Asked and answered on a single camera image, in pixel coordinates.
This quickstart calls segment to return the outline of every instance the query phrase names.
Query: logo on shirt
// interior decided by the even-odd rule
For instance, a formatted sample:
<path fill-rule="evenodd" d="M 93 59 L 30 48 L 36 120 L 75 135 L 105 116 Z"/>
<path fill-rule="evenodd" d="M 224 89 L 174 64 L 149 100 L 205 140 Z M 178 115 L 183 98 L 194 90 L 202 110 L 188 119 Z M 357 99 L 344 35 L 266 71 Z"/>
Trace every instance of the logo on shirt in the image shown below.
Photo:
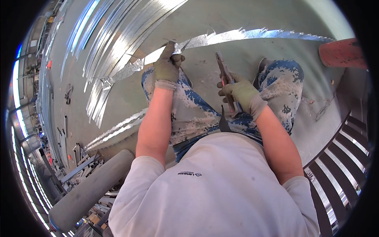
<path fill-rule="evenodd" d="M 178 174 L 184 174 L 184 175 L 192 175 L 192 176 L 197 176 L 197 177 L 199 177 L 199 176 L 201 176 L 201 173 L 196 173 L 196 174 L 194 174 L 193 172 L 191 172 L 191 171 L 183 171 L 183 172 L 179 172 Z"/>

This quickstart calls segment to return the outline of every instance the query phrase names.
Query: concrete floor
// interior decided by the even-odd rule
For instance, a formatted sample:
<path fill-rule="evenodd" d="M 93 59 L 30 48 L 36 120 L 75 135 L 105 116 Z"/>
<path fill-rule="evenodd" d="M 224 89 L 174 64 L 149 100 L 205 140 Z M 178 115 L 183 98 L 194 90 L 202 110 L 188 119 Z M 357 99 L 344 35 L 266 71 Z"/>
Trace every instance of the concrete floor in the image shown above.
<path fill-rule="evenodd" d="M 110 11 L 105 14 L 95 29 L 89 40 L 89 46 L 82 51 L 78 61 L 69 55 L 64 68 L 63 80 L 60 81 L 67 38 L 87 2 L 73 2 L 56 35 L 50 54 L 54 80 L 55 125 L 63 128 L 64 115 L 67 115 L 69 134 L 67 154 L 72 157 L 74 157 L 72 148 L 77 142 L 86 145 L 117 123 L 147 107 L 141 88 L 140 73 L 134 73 L 131 77 L 119 81 L 113 86 L 101 128 L 99 129 L 93 121 L 88 122 L 89 118 L 85 108 L 92 85 L 89 85 L 86 93 L 83 92 L 85 78 L 82 77 L 82 68 L 90 45 Z M 326 6 L 329 6 L 329 10 L 335 7 L 333 3 L 326 0 L 320 1 L 320 5 L 312 5 L 306 0 L 290 2 L 280 0 L 234 0 L 233 2 L 190 0 L 159 25 L 143 42 L 139 51 L 147 55 L 165 43 L 163 38 L 182 42 L 204 34 L 207 30 L 212 32 L 211 27 L 217 33 L 240 27 L 245 27 L 246 30 L 266 27 L 338 39 L 353 37 L 349 25 L 340 13 L 333 15 L 333 19 L 321 18 L 324 16 L 320 9 Z M 128 24 L 128 20 L 121 27 L 121 31 Z M 225 42 L 186 50 L 183 54 L 186 61 L 183 62 L 182 67 L 192 80 L 194 91 L 214 109 L 221 111 L 222 102 L 217 95 L 218 89 L 216 88 L 216 83 L 219 81 L 219 69 L 215 60 L 215 51 L 222 52 L 230 71 L 244 75 L 250 80 L 255 77 L 258 63 L 262 57 L 296 60 L 305 72 L 305 79 L 302 102 L 296 115 L 291 137 L 305 165 L 325 146 L 341 123 L 335 91 L 344 73 L 344 68 L 324 67 L 318 57 L 320 44 L 322 43 L 318 41 L 296 39 L 247 39 Z M 68 83 L 74 86 L 70 105 L 66 105 L 64 100 Z M 112 157 L 125 148 L 134 152 L 137 129 L 138 126 L 104 143 L 103 149 L 101 149 L 104 157 Z M 169 149 L 167 162 L 172 161 L 173 158 L 172 150 Z M 72 170 L 75 168 L 75 164 L 73 161 L 69 162 L 71 162 L 69 170 Z"/>

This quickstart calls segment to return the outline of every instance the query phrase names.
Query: gray work glove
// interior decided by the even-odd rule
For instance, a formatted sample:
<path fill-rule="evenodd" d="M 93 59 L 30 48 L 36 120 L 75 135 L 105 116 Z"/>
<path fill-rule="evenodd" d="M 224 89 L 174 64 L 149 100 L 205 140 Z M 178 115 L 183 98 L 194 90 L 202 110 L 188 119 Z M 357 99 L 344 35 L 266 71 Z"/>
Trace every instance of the gray work glove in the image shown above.
<path fill-rule="evenodd" d="M 174 54 L 175 43 L 170 41 L 166 45 L 159 59 L 153 64 L 155 72 L 155 87 L 175 90 L 179 78 L 179 67 L 185 57 Z"/>
<path fill-rule="evenodd" d="M 267 101 L 262 100 L 259 96 L 259 91 L 243 76 L 230 73 L 233 79 L 236 81 L 234 84 L 226 84 L 222 86 L 222 82 L 217 83 L 218 88 L 222 88 L 218 92 L 219 96 L 225 96 L 231 94 L 234 100 L 241 104 L 243 111 L 251 114 L 253 121 L 257 119 L 262 110 L 267 105 Z"/>

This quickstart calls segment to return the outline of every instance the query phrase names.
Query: worker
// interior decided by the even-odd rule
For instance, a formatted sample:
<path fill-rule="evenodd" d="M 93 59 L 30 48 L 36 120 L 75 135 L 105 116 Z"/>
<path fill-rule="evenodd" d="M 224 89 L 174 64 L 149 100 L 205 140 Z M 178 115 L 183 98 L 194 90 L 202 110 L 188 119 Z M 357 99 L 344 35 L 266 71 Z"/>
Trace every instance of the worker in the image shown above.
<path fill-rule="evenodd" d="M 231 94 L 244 111 L 226 118 L 191 89 L 185 57 L 173 51 L 169 42 L 142 75 L 149 109 L 109 215 L 113 235 L 319 236 L 289 136 L 304 80 L 299 64 L 265 58 L 258 89 L 238 74 L 235 84 L 218 83 L 218 94 Z M 165 170 L 169 144 L 178 163 Z"/>

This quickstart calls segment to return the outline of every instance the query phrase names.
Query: red object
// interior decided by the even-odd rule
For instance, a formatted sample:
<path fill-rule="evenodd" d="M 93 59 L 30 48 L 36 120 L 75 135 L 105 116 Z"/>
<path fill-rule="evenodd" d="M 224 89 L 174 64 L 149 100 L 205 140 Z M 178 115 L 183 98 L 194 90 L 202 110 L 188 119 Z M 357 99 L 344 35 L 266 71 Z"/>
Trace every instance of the red object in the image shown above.
<path fill-rule="evenodd" d="M 318 55 L 326 67 L 358 67 L 368 69 L 356 38 L 320 45 Z"/>

